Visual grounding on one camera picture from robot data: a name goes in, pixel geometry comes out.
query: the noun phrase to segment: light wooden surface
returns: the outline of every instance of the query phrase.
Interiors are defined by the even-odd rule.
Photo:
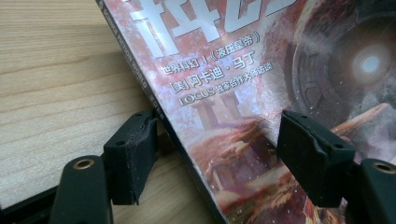
[[[150,108],[94,0],[0,1],[0,204],[58,184]],[[213,223],[174,149],[163,146],[140,206],[116,223]]]

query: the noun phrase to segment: book cover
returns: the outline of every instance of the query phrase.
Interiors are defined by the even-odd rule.
[[[276,156],[284,109],[396,162],[396,2],[96,1],[219,221],[345,222]]]

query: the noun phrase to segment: red cover art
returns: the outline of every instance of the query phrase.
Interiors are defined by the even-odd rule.
[[[226,222],[344,222],[343,206],[315,207],[276,156],[283,109],[347,140],[357,162],[396,162],[394,1],[98,5]]]

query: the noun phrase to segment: black clamp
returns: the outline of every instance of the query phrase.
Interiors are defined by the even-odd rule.
[[[347,200],[346,223],[396,223],[396,166],[354,162],[355,148],[313,119],[283,111],[277,155],[316,206]]]
[[[99,156],[76,158],[64,167],[58,187],[0,211],[0,223],[113,223],[110,201],[139,203],[157,160],[154,110],[132,115]]]

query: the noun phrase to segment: metal ring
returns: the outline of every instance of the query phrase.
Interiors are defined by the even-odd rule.
[[[91,166],[93,166],[93,164],[94,164],[94,160],[84,159],[74,163],[73,168],[75,168],[76,170],[84,170],[90,168]]]
[[[395,175],[396,174],[396,169],[388,166],[387,164],[383,162],[375,162],[373,163],[373,167],[382,173],[389,174],[389,175]]]

